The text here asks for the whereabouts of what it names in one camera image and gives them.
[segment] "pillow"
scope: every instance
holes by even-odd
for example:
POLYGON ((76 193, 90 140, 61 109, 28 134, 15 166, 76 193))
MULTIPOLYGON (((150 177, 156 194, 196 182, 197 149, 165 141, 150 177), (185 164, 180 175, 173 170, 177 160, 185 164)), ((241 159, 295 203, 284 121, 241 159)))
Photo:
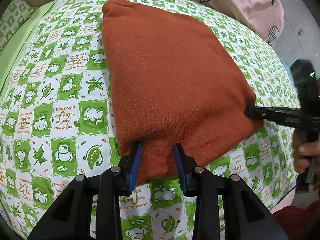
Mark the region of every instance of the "pillow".
POLYGON ((12 0, 0 17, 0 51, 34 11, 24 0, 12 0))
POLYGON ((177 142, 206 166, 261 128, 244 115, 254 92, 206 25, 126 0, 102 11, 120 154, 143 147, 138 184, 176 174, 177 142))

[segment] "green and white checkered bed sheet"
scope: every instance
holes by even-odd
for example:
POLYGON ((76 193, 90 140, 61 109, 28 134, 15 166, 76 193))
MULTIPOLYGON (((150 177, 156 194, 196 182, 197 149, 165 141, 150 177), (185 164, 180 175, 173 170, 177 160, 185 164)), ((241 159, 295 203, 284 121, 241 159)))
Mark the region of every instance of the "green and white checkered bed sheet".
MULTIPOLYGON (((0 201, 23 237, 75 175, 98 175, 119 161, 101 39, 106 1, 57 0, 12 70, 0 109, 0 201)), ((129 1, 202 21, 243 72, 258 106, 299 107, 273 49, 236 20, 188 0, 129 1)), ((272 209, 295 185, 292 133, 293 129, 265 122, 207 168, 226 177, 239 174, 272 209)), ((137 187, 131 197, 119 200, 125 240, 191 239, 196 199, 183 197, 176 178, 137 187)), ((221 199, 219 207, 223 238, 221 199)))

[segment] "cartoon print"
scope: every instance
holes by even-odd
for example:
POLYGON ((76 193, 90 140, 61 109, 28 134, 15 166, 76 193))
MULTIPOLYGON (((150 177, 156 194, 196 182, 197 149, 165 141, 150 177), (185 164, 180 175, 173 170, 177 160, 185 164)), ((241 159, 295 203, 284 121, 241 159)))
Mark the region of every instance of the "cartoon print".
POLYGON ((254 68, 255 73, 257 74, 258 78, 260 79, 260 81, 263 81, 264 78, 262 76, 262 73, 259 69, 254 68))
POLYGON ((9 112, 7 114, 4 124, 1 125, 1 127, 3 128, 2 133, 4 135, 13 137, 16 130, 15 128, 18 120, 18 114, 18 112, 9 112))
POLYGON ((61 38, 69 38, 69 37, 75 36, 78 33, 80 27, 81 26, 66 27, 64 29, 63 34, 61 35, 61 38))
POLYGON ((100 12, 94 12, 94 13, 88 13, 86 19, 84 20, 84 23, 94 23, 98 22, 101 18, 101 13, 100 12))
POLYGON ((38 41, 33 44, 34 47, 37 49, 41 48, 45 44, 45 42, 47 41, 48 36, 49 36, 49 33, 41 35, 39 37, 38 41))
POLYGON ((196 216, 196 202, 185 202, 186 214, 188 216, 187 227, 193 229, 196 216))
POLYGON ((3 143, 0 137, 0 163, 3 163, 3 143))
POLYGON ((280 153, 279 159, 280 159, 280 170, 284 171, 287 168, 287 162, 285 160, 284 153, 280 153))
POLYGON ((76 176, 76 139, 59 138, 51 140, 53 174, 63 177, 76 176))
POLYGON ((106 100, 80 101, 79 110, 81 113, 79 122, 74 122, 76 127, 80 127, 79 133, 105 134, 107 132, 106 114, 108 110, 106 100))
POLYGON ((272 181, 273 171, 271 162, 262 165, 263 185, 267 186, 272 181))
POLYGON ((12 160, 12 155, 11 155, 10 145, 9 144, 7 144, 7 146, 5 147, 5 152, 7 154, 8 161, 11 161, 12 160))
POLYGON ((229 156, 221 157, 210 164, 210 171, 217 176, 230 176, 230 158, 229 156))
POLYGON ((255 190, 258 187, 259 182, 260 182, 260 179, 258 179, 258 177, 255 176, 254 179, 251 181, 252 190, 255 190))
POLYGON ((152 210, 181 202, 182 192, 177 190, 179 188, 178 184, 177 180, 166 181, 164 179, 150 183, 152 210))
POLYGON ((110 136, 108 141, 110 147, 110 165, 116 166, 119 164, 119 144, 115 136, 110 136))
POLYGON ((261 96, 265 96, 266 94, 265 94, 265 92, 264 92, 264 90, 263 90, 263 88, 262 88, 262 86, 261 86, 261 83, 258 82, 258 81, 254 81, 254 84, 256 85, 259 94, 260 94, 261 96))
POLYGON ((33 124, 34 130, 43 131, 48 128, 48 121, 46 120, 46 115, 38 116, 38 120, 36 120, 33 124))
POLYGON ((276 135, 270 137, 270 143, 271 143, 272 157, 276 157, 278 154, 280 154, 278 138, 276 135))
POLYGON ((67 100, 77 98, 81 89, 80 81, 83 74, 63 75, 61 77, 60 88, 57 93, 57 99, 67 100))
POLYGON ((76 14, 75 14, 75 15, 88 13, 90 9, 91 9, 91 7, 90 7, 90 6, 87 6, 87 7, 80 7, 80 8, 77 10, 77 12, 76 12, 76 14))
POLYGON ((266 128, 262 127, 259 131, 256 132, 258 138, 266 138, 268 137, 268 133, 266 128))
POLYGON ((40 56, 40 61, 52 58, 54 48, 56 46, 57 46, 57 41, 45 46, 44 49, 42 50, 42 54, 40 56))
POLYGON ((228 52, 235 52, 235 50, 233 49, 233 47, 231 46, 230 42, 227 41, 222 41, 224 48, 226 49, 226 51, 228 52))
POLYGON ((144 235, 150 231, 149 227, 142 228, 132 228, 125 232, 127 237, 130 237, 132 240, 142 240, 144 239, 144 235))
POLYGON ((56 74, 61 74, 65 64, 68 62, 67 57, 68 55, 65 54, 58 58, 53 58, 49 63, 44 77, 53 77, 56 74))
POLYGON ((7 192, 14 197, 19 197, 18 191, 16 188, 17 174, 10 169, 5 169, 5 172, 7 176, 7 192))
POLYGON ((238 66, 246 79, 251 79, 248 70, 244 66, 238 66))
POLYGON ((31 187, 35 207, 47 210, 53 202, 52 195, 54 195, 51 180, 31 175, 31 187))
POLYGON ((15 166, 20 171, 30 172, 29 155, 30 146, 29 140, 14 140, 13 142, 13 158, 15 166))
POLYGON ((288 140, 287 140, 287 135, 285 133, 285 131, 281 131, 281 137, 282 137, 282 141, 283 141, 283 144, 284 146, 287 146, 288 145, 288 140))
POLYGON ((106 55, 103 49, 91 49, 89 54, 89 61, 87 63, 87 70, 101 70, 107 69, 106 55))
POLYGON ((19 80, 18 80, 18 85, 23 85, 27 82, 28 77, 31 73, 31 70, 35 67, 35 64, 29 63, 26 68, 24 69, 24 71, 22 72, 22 75, 20 76, 19 80))
POLYGON ((272 196, 273 197, 278 197, 280 193, 281 193, 280 178, 278 178, 273 182, 273 193, 272 193, 272 196))
POLYGON ((28 107, 28 106, 34 104, 34 102, 36 100, 37 90, 38 90, 39 85, 40 85, 40 82, 28 83, 28 85, 26 87, 26 92, 25 92, 24 98, 21 102, 21 107, 28 107))
POLYGON ((124 240, 152 239, 150 215, 132 216, 121 220, 124 240))
POLYGON ((9 91, 9 94, 8 94, 6 100, 4 101, 4 104, 1 106, 2 109, 9 109, 9 106, 10 106, 11 101, 12 101, 13 91, 14 91, 14 89, 11 89, 9 91))
POLYGON ((260 166, 260 150, 257 143, 244 147, 243 152, 246 159, 245 166, 249 171, 253 171, 260 166))
POLYGON ((70 18, 63 18, 63 19, 59 20, 57 22, 57 25, 54 27, 54 30, 65 27, 69 21, 70 21, 70 18))
POLYGON ((36 106, 33 110, 33 122, 31 136, 44 136, 50 134, 52 116, 52 103, 36 106))
POLYGON ((294 177, 296 173, 292 170, 291 165, 288 165, 287 167, 287 180, 290 182, 290 180, 294 177))
POLYGON ((24 213, 24 221, 26 223, 26 226, 34 228, 34 226, 38 223, 36 212, 33 208, 24 203, 21 203, 21 207, 24 213))
POLYGON ((91 45, 93 35, 75 37, 75 43, 72 46, 73 51, 81 51, 84 49, 89 49, 91 45))

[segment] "orange towel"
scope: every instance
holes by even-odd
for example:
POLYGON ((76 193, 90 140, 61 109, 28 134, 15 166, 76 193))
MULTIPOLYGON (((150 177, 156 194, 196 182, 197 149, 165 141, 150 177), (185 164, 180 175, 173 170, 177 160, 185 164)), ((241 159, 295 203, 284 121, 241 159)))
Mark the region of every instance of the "orange towel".
POLYGON ((197 19, 109 0, 102 38, 120 155, 143 145, 138 184, 176 174, 174 143, 206 166, 262 125, 244 115, 254 92, 197 19))

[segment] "leaf print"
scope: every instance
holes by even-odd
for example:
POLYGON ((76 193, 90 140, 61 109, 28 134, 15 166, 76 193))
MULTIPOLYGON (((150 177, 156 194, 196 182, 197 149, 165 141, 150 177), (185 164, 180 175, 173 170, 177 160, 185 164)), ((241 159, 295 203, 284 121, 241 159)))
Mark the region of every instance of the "leaf print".
POLYGON ((6 153, 7 153, 7 156, 8 156, 8 160, 12 160, 12 156, 11 156, 11 152, 10 152, 10 145, 7 145, 6 146, 6 153))
POLYGON ((20 102, 20 98, 21 98, 21 92, 22 91, 20 91, 20 93, 16 93, 15 95, 14 95, 14 98, 15 98, 15 100, 14 100, 14 103, 13 103, 13 105, 15 105, 16 104, 16 102, 20 102))
POLYGON ((12 209, 12 214, 15 217, 19 216, 20 218, 22 218, 21 215, 20 215, 21 211, 18 209, 19 206, 16 207, 14 204, 12 204, 12 205, 9 205, 9 207, 12 209))
POLYGON ((102 144, 100 145, 94 145, 92 146, 88 151, 86 156, 83 157, 83 159, 87 159, 88 161, 88 165, 89 168, 92 170, 94 164, 96 164, 97 166, 100 166, 103 162, 103 156, 101 154, 101 150, 100 147, 102 146, 102 144))
POLYGON ((48 191, 49 191, 49 193, 50 193, 51 195, 54 195, 54 192, 53 192, 53 190, 52 190, 51 188, 48 188, 48 191))
POLYGON ((36 57, 38 57, 38 55, 39 55, 39 52, 32 53, 30 58, 31 59, 36 58, 36 57))
POLYGON ((92 78, 92 80, 88 80, 86 81, 87 84, 89 84, 90 86, 88 87, 88 94, 90 94, 92 91, 94 91, 96 88, 98 89, 103 89, 102 85, 103 82, 99 82, 99 80, 101 79, 99 78, 98 80, 96 80, 95 78, 92 78))
POLYGON ((164 229, 164 233, 162 235, 175 230, 175 228, 178 226, 178 223, 180 223, 180 222, 181 222, 180 220, 177 220, 177 224, 176 224, 176 221, 174 220, 174 218, 171 215, 169 215, 168 219, 166 218, 166 219, 162 220, 161 226, 164 229))
POLYGON ((51 88, 51 83, 49 83, 49 85, 45 85, 42 89, 42 98, 41 99, 46 98, 52 90, 54 90, 54 88, 51 88))
POLYGON ((258 183, 259 183, 259 179, 258 179, 258 177, 256 176, 256 177, 251 181, 252 190, 255 190, 255 189, 257 188, 258 183))
POLYGON ((68 44, 69 44, 69 41, 66 41, 66 42, 63 43, 63 44, 61 43, 61 44, 59 45, 59 50, 60 50, 60 49, 65 50, 65 49, 69 48, 68 44))
POLYGON ((223 200, 222 200, 222 198, 218 198, 218 207, 219 207, 219 210, 222 208, 222 206, 223 206, 223 200))
POLYGON ((78 22, 80 22, 80 18, 77 18, 73 21, 73 23, 78 23, 78 22))
POLYGON ((36 159, 36 162, 34 165, 36 165, 37 162, 39 162, 40 166, 43 162, 46 162, 47 159, 44 158, 42 155, 43 155, 43 144, 38 148, 38 150, 36 149, 33 149, 33 152, 35 155, 33 155, 33 158, 36 159))

